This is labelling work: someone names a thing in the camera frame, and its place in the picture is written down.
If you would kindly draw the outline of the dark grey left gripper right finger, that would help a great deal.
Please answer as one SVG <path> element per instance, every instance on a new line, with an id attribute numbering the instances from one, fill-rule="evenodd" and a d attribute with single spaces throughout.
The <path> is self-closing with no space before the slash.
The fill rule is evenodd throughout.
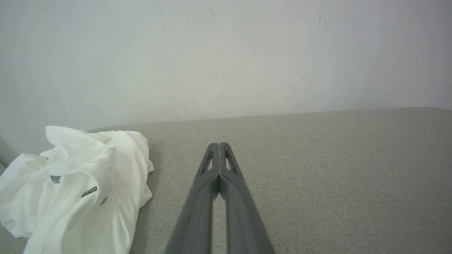
<path id="1" fill-rule="evenodd" d="M 227 253 L 276 253 L 228 143 L 220 143 L 219 160 L 220 195 L 226 203 Z"/>

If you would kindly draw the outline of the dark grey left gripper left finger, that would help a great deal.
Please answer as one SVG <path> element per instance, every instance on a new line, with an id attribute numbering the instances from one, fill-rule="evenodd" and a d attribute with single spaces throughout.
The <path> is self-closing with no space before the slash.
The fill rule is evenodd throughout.
<path id="1" fill-rule="evenodd" d="M 219 193 L 219 144 L 211 143 L 199 165 L 166 254 L 211 254 L 213 201 Z"/>

